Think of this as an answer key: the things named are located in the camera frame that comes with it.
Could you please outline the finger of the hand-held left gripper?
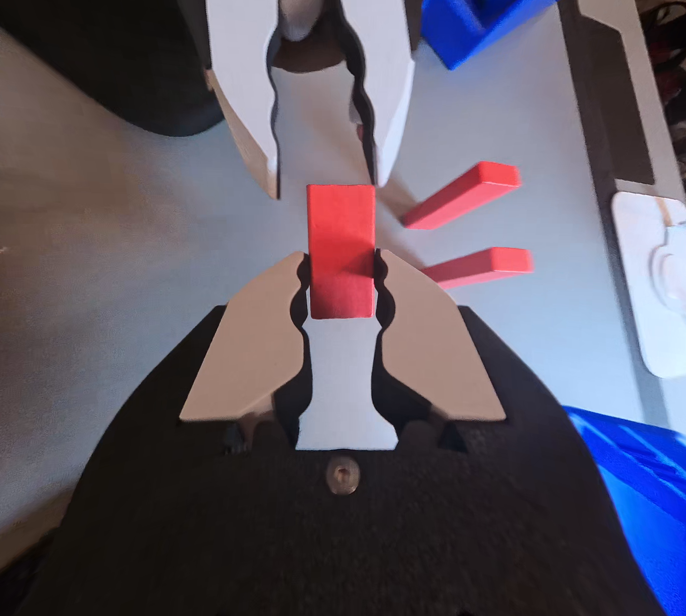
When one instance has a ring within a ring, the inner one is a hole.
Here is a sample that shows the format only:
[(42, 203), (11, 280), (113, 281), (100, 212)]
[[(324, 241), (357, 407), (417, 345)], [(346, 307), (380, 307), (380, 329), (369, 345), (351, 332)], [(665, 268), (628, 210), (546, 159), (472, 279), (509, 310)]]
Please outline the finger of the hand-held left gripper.
[(211, 89), (249, 173), (271, 199), (279, 199), (277, 93), (270, 75), (279, 0), (205, 0), (205, 4)]
[(373, 185), (396, 163), (414, 83), (405, 0), (338, 0), (341, 45), (354, 78), (351, 100)]

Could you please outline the red wooden arch block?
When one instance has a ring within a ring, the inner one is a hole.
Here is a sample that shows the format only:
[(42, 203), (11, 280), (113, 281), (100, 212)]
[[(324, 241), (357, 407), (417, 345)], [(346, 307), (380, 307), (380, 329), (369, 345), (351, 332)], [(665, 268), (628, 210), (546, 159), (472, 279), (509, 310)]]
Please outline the red wooden arch block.
[(307, 186), (313, 319), (373, 316), (375, 203), (372, 185)]

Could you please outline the white document stand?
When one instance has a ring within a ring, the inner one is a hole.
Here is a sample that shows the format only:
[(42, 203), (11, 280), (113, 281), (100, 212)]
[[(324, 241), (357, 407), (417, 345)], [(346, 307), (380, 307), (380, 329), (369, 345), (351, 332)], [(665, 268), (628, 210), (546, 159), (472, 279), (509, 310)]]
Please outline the white document stand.
[(685, 206), (617, 192), (613, 223), (643, 363), (654, 376), (685, 376)]

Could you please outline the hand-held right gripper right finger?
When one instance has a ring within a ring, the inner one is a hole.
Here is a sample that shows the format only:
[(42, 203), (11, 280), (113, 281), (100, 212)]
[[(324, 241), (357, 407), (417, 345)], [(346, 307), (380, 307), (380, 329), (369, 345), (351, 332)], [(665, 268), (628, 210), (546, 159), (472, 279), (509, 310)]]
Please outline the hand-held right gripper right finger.
[(373, 359), (373, 406), (391, 424), (426, 420), (502, 422), (505, 410), (455, 301), (389, 250), (374, 257), (381, 329)]

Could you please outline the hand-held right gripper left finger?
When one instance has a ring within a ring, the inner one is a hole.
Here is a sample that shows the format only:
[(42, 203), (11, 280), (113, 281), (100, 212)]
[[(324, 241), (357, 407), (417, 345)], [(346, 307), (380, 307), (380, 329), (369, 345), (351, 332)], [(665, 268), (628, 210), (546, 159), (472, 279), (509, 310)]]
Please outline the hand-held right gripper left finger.
[(180, 412), (184, 423), (238, 421), (270, 407), (299, 423), (312, 402), (312, 360), (304, 332), (309, 258), (288, 255), (227, 303)]

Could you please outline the black wrist rest pad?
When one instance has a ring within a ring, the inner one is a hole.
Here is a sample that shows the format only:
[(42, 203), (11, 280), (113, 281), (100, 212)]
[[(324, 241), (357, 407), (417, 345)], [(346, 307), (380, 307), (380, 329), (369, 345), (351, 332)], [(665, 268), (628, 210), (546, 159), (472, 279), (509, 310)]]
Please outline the black wrist rest pad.
[(1, 27), (137, 128), (189, 137), (224, 119), (177, 0), (1, 0)]

